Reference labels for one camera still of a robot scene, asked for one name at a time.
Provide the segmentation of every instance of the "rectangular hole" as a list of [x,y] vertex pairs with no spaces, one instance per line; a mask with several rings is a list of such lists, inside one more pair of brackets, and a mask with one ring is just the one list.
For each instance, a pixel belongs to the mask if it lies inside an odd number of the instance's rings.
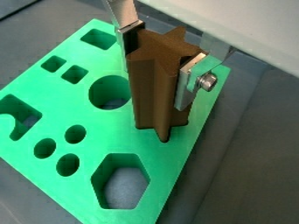
[[2,114],[8,114],[15,119],[15,127],[10,135],[11,139],[15,141],[24,136],[43,117],[40,111],[11,94],[0,101],[0,115]]
[[42,64],[42,68],[46,69],[48,72],[55,73],[62,66],[66,64],[67,60],[58,57],[51,56],[47,61]]
[[80,66],[72,66],[62,78],[72,84],[78,84],[90,71]]
[[80,40],[103,50],[107,50],[118,42],[115,36],[97,29],[93,29]]

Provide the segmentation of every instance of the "brown star-shaped block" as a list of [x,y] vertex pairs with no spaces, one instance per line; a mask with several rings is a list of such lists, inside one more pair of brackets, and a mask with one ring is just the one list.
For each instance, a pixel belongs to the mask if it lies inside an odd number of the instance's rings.
[[126,56],[135,126],[154,128],[162,142],[170,140],[173,126],[189,123],[193,105],[174,107],[178,75],[183,64],[202,52],[185,41],[186,29],[177,27],[166,34],[146,29],[138,32],[138,49]]

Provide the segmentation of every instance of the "small circular hole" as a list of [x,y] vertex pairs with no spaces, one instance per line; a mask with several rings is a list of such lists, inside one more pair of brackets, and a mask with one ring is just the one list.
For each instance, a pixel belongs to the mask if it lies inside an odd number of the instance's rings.
[[74,125],[66,132],[66,140],[70,144],[78,144],[86,137],[87,131],[83,126]]
[[47,158],[56,149],[56,143],[51,138],[44,138],[34,147],[34,155],[38,158]]
[[64,155],[60,158],[59,163],[56,165],[58,173],[63,177],[71,176],[79,168],[80,168],[80,159],[75,154]]
[[130,85],[126,78],[117,75],[98,79],[88,91],[88,99],[99,109],[118,109],[131,99]]

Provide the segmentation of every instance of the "bolt head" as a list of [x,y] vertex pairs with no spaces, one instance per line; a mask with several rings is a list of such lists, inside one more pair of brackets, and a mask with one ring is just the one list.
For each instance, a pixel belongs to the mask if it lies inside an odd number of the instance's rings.
[[202,77],[199,77],[198,83],[199,87],[210,92],[218,84],[218,77],[213,73],[206,73]]

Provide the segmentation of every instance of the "green shape sorter board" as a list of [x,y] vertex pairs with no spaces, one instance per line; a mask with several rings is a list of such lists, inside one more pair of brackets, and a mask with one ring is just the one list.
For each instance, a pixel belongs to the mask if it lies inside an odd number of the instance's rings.
[[[83,223],[155,223],[230,69],[199,91],[190,124],[162,143],[135,128],[115,27],[94,19],[0,92],[0,157]],[[121,99],[125,105],[103,108]],[[139,168],[149,186],[134,209],[111,209],[103,193],[114,170]]]

